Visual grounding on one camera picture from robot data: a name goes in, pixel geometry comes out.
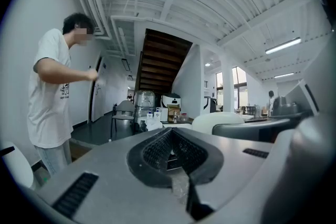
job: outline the staircase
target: staircase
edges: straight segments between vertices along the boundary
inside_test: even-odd
[[[150,90],[155,95],[171,92],[191,45],[182,38],[147,29],[135,90]]]

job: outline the fist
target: fist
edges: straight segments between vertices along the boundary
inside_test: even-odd
[[[86,72],[86,80],[88,81],[96,81],[98,79],[98,73],[96,72],[95,69],[89,69]]]

